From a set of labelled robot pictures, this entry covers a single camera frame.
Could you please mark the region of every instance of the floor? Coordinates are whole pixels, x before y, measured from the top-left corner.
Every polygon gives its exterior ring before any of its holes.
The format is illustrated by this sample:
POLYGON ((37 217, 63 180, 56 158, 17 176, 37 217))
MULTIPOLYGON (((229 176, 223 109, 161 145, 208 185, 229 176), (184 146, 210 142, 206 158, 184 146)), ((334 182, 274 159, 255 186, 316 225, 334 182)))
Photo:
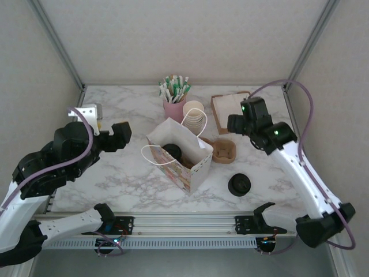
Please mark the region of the floor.
MULTIPOLYGON (((277 248, 291 243, 280 238, 277 248)), ((290 251, 261 256, 254 249, 235 250, 131 250, 119 257, 98 257, 92 250, 44 250, 32 269, 32 277, 75 276, 337 276, 327 245, 316 249, 301 241, 290 251)))

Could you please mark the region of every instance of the white marble tabletop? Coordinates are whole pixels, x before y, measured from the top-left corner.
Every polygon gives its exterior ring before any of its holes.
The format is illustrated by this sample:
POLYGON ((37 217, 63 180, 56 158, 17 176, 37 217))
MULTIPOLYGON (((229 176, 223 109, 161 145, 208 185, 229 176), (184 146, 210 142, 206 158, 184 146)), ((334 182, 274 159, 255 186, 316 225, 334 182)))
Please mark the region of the white marble tabletop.
MULTIPOLYGON (((211 95, 255 89, 257 87, 192 87, 188 100, 203 103, 209 116, 202 137, 231 139, 237 146, 237 158, 231 164, 212 162, 207 180, 188 196, 141 156, 141 147, 147 144, 145 136, 164 121, 158 86, 89 86, 84 104, 103 105, 102 130, 111 130, 113 123, 129 121, 131 141, 116 153, 101 153, 100 161, 81 178, 59 188, 51 211, 80 212, 97 203, 107 203, 115 212, 252 211, 268 201, 303 208, 286 175, 264 152, 257 151, 247 137, 218 134, 210 107, 211 95), (228 181, 236 173, 243 173, 251 180, 251 190, 244 197, 233 196, 228 191, 228 181)), ((266 88, 259 95, 265 99, 273 122, 285 121, 291 125, 280 87, 266 88)))

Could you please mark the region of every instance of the paper bag handle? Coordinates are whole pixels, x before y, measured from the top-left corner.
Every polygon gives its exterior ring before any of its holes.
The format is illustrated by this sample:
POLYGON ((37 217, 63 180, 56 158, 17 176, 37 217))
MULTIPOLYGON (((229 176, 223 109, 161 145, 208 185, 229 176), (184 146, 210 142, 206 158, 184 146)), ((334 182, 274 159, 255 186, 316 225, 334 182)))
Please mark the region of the paper bag handle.
POLYGON ((150 161, 148 158, 145 157, 145 155, 144 155, 144 148, 146 148, 146 147, 161 147, 161 146, 160 145, 145 145, 144 147, 141 148, 141 155, 142 155, 142 157, 144 157, 145 160, 147 160, 148 162, 154 164, 155 166, 165 166, 166 164, 170 164, 170 163, 176 161, 176 159, 174 159, 174 160, 171 160, 170 162, 167 162, 167 163, 154 163, 154 162, 150 161))
POLYGON ((190 111, 192 111, 192 110, 198 110, 198 111, 202 112, 202 113, 203 113, 203 115, 205 116, 205 125, 204 125, 204 128, 202 128, 202 130, 201 130, 200 134, 198 134, 198 135, 197 135, 197 137, 199 137, 199 136, 202 134, 202 132, 205 130, 206 125, 208 124, 208 116, 204 113, 204 111, 200 110, 199 108, 191 108, 191 109, 187 112, 187 114, 184 116, 184 119, 182 120, 182 122, 181 122, 180 124, 181 124, 181 125, 183 125, 183 123, 184 123, 184 121, 185 121, 186 117, 188 116, 188 114, 189 114, 189 113, 190 113, 190 111))

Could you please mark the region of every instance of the stack of paper cups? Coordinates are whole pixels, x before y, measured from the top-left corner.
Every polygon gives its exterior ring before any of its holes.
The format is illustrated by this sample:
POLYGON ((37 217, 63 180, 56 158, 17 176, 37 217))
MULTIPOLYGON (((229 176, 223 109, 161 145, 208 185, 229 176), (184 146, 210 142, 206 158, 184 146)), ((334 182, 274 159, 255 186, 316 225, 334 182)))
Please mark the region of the stack of paper cups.
MULTIPOLYGON (((198 108, 199 110, 204 111, 204 106, 199 101, 188 101, 183 106, 183 116, 192 109, 198 108)), ((204 124, 204 114, 199 110, 193 109, 184 119, 183 126, 187 127, 191 132, 193 132, 196 136, 200 134, 204 124)))

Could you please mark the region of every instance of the cable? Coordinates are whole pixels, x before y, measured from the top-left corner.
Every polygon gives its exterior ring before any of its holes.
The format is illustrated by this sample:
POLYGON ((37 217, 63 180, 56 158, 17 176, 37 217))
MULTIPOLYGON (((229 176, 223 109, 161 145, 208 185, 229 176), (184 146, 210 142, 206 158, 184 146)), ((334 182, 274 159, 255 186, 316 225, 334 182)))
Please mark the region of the cable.
POLYGON ((344 225, 344 227, 345 227, 345 229, 346 229, 346 231, 347 231, 347 233, 348 233, 348 235, 350 237, 350 240, 351 240, 351 246, 338 245, 338 244, 335 244, 334 242, 330 242, 330 241, 327 241, 327 243, 330 244, 330 245, 332 245, 332 246, 335 246, 337 248, 340 248, 340 249, 352 250, 352 249, 354 249, 356 247, 356 241, 355 241, 355 238, 353 237, 353 233, 351 232, 350 227, 348 226, 347 221, 343 217, 343 215, 340 212, 340 210, 332 203, 331 199, 329 199, 328 194, 321 187, 321 185, 319 184, 319 182, 317 181, 317 179, 315 179, 314 175, 312 174, 312 172, 310 171, 310 169, 306 166, 306 164, 305 164, 305 162, 303 160, 302 147, 303 147, 303 144, 304 144, 305 139, 306 139, 307 131, 308 131, 309 127, 310 127, 310 123, 311 123, 311 120, 312 120, 312 115, 314 114, 314 103, 312 101, 312 97, 311 97, 311 94, 310 94, 309 90, 302 83, 300 83, 298 81, 289 80, 289 79, 281 79, 281 80, 272 81, 270 83, 267 83, 267 84, 261 86, 256 91, 254 91, 249 96, 249 98, 253 97, 256 93, 258 93, 259 91, 263 90, 266 87, 269 87, 271 85, 281 84, 281 83, 282 84, 291 83, 291 84, 294 84, 294 85, 299 86, 306 93, 306 95, 307 95, 307 97, 309 99, 310 112, 309 112, 307 123, 305 125, 304 131, 302 132, 301 139, 300 139, 299 145, 298 145, 298 155, 299 155, 300 163, 303 164, 303 168, 305 169, 307 175, 309 175, 309 177, 312 179, 312 181, 315 184, 315 186, 322 193, 323 197, 327 200, 327 202, 329 203, 329 205, 333 208, 333 210, 336 212, 336 214, 338 215, 338 217, 342 221, 342 224, 344 225))
POLYGON ((257 252, 259 252, 261 255, 266 255, 264 253, 267 253, 269 256, 270 255, 277 255, 277 254, 282 254, 286 251, 289 251, 292 247, 294 247, 297 243, 297 241, 299 240, 299 235, 296 235, 293 243, 290 244, 290 246, 287 246, 285 249, 282 249, 282 250, 279 250, 279 251, 274 251, 274 252, 263 252, 263 251, 260 251, 258 249, 256 249, 257 252))
POLYGON ((116 256, 120 256, 120 255, 123 255, 123 254, 124 254, 124 252, 123 252, 123 248, 119 245, 119 243, 117 243, 117 242, 113 241, 112 239, 108 238, 106 235, 104 235, 104 234, 102 234, 102 233, 100 233, 100 232, 95 231, 95 232, 93 232, 93 233, 95 233, 96 235, 100 235, 100 236, 102 236, 103 238, 105 238, 105 241, 103 241, 102 243, 100 243, 99 247, 97 248, 97 254, 98 254, 99 256, 101 255, 101 253, 100 253, 100 249, 101 249, 101 247, 102 247, 104 244, 108 243, 108 242, 110 242, 111 244, 114 244, 116 247, 118 247, 118 248, 119 248, 119 250, 120 250, 121 252, 120 252, 120 253, 118 253, 118 254, 103 254, 105 257, 116 257, 116 256))
POLYGON ((49 166, 46 167, 45 169, 42 169, 38 172, 33 173, 32 175, 28 176, 26 179, 24 179, 19 185, 18 187, 16 187, 16 189, 9 195, 9 197, 4 201, 3 205, 1 206, 1 208, 3 209, 2 211, 0 211, 0 216, 5 212, 5 210, 7 209, 7 207, 9 206, 9 204, 13 201, 13 199, 18 195, 18 192, 30 181, 32 181, 33 179, 37 178, 38 176, 45 174, 49 171, 53 171, 55 169, 59 169, 61 167, 66 167, 69 166, 73 163, 78 162, 79 160, 83 159, 84 157, 86 157, 86 155, 90 152, 91 148, 92 148, 92 144, 93 144, 93 134, 91 131, 91 127, 88 124, 86 118, 76 109, 76 108, 69 108, 68 110, 74 112, 75 114, 78 115, 78 117, 82 120, 83 124, 86 127, 86 131, 88 133, 88 145, 85 149, 85 151, 80 154, 78 157, 68 160, 67 162, 63 162, 63 163, 58 163, 56 165, 53 166, 49 166))

